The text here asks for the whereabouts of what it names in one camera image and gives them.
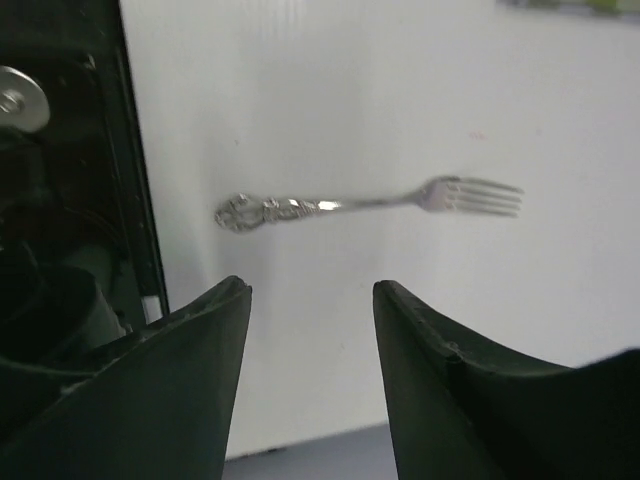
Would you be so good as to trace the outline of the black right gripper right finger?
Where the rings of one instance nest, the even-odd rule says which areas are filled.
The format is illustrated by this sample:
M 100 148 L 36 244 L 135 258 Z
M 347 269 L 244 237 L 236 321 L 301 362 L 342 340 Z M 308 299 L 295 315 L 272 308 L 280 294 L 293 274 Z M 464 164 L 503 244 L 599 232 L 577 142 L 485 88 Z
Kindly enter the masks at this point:
M 639 353 L 570 368 L 503 346 L 395 281 L 373 313 L 402 479 L 635 479 Z

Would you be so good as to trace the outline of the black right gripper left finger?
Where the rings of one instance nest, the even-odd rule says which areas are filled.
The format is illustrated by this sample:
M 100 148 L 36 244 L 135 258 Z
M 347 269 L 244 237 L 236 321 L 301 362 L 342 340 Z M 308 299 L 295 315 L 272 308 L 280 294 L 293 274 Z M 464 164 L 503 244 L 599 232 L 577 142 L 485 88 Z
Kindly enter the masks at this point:
M 220 478 L 251 303 L 230 276 L 77 359 L 3 359 L 2 477 Z

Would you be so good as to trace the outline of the silver metal fork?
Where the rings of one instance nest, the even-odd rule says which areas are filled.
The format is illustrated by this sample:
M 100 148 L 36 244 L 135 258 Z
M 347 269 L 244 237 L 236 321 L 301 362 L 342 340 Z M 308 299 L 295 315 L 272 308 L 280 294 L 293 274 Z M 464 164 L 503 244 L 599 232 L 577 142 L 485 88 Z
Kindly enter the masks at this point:
M 215 208 L 214 220 L 224 230 L 244 234 L 268 224 L 401 206 L 415 206 L 427 213 L 516 218 L 523 195 L 523 189 L 495 181 L 439 176 L 407 193 L 384 198 L 305 199 L 238 193 Z

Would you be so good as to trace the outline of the green white checkered cloth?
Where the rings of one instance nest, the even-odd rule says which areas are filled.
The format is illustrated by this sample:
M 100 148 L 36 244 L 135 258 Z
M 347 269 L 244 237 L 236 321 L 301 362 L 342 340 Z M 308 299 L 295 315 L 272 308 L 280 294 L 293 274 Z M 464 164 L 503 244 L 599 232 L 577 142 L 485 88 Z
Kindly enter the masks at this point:
M 538 6 L 583 6 L 599 11 L 613 11 L 622 13 L 638 13 L 637 0 L 540 0 L 528 1 L 528 4 Z

